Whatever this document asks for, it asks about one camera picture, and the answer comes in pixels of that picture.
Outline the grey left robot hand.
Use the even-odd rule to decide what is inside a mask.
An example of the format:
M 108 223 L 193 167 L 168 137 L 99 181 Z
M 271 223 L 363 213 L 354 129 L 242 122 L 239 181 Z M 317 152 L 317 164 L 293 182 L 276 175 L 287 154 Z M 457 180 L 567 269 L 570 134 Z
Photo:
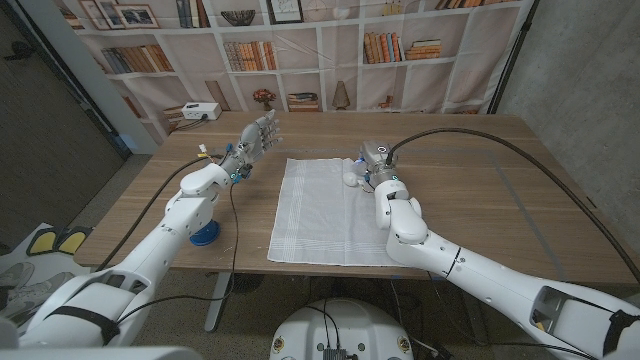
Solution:
M 278 136 L 279 120 L 276 110 L 268 111 L 262 117 L 249 123 L 242 131 L 239 141 L 229 150 L 220 166 L 229 174 L 232 181 L 238 177 L 246 178 L 253 164 L 277 143 L 283 140 Z

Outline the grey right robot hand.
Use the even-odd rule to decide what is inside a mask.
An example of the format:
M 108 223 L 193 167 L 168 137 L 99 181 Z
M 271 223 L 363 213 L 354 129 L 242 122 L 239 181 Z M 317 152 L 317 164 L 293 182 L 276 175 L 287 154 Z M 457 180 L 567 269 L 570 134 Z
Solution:
M 397 156 L 393 155 L 391 163 L 387 164 L 390 152 L 391 146 L 387 143 L 376 140 L 364 141 L 354 162 L 354 172 L 362 176 L 373 188 L 385 181 L 397 180 Z

